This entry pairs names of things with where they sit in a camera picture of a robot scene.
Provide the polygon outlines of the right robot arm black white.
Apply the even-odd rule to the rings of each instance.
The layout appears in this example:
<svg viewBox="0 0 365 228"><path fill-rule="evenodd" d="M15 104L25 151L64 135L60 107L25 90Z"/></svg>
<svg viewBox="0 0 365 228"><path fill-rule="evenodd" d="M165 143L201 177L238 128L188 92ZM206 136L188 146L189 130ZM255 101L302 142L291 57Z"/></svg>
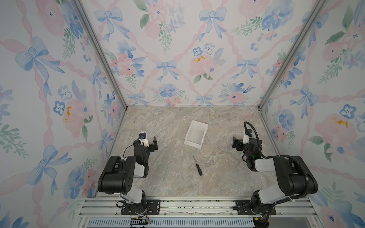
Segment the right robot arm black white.
<svg viewBox="0 0 365 228"><path fill-rule="evenodd" d="M249 201L236 200L234 210L240 215L258 215L257 222L267 222L279 204L301 199L318 191L318 183L299 156L261 155L262 141L254 138L232 138L232 147L242 151L242 159L252 172L270 172L276 183L266 189L257 190Z"/></svg>

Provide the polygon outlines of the black handled screwdriver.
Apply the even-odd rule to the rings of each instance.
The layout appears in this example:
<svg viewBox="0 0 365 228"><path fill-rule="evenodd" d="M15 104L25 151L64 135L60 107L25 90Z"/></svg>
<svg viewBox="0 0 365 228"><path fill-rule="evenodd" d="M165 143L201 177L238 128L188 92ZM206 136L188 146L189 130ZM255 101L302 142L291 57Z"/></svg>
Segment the black handled screwdriver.
<svg viewBox="0 0 365 228"><path fill-rule="evenodd" d="M201 170L201 168L200 168L200 166L199 166L199 163L197 162L197 160L196 160L196 158L195 158L195 156L194 156L194 155L193 155L193 159L194 159L194 161L195 161L195 165L196 165L196 168L197 168L197 171L198 171L199 175L200 175L200 176L203 176L202 170Z"/></svg>

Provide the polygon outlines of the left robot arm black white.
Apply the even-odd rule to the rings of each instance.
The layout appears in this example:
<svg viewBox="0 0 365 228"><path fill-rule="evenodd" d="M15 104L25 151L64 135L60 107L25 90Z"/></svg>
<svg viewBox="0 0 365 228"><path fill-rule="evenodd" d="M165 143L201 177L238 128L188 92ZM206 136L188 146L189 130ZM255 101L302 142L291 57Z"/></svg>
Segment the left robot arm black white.
<svg viewBox="0 0 365 228"><path fill-rule="evenodd" d="M145 191L134 185L134 179L145 179L149 173L150 154L158 149L157 139L150 144L142 132L133 144L134 155L111 156L98 181L98 191L108 195L119 194L116 206L122 215L146 215L150 205Z"/></svg>

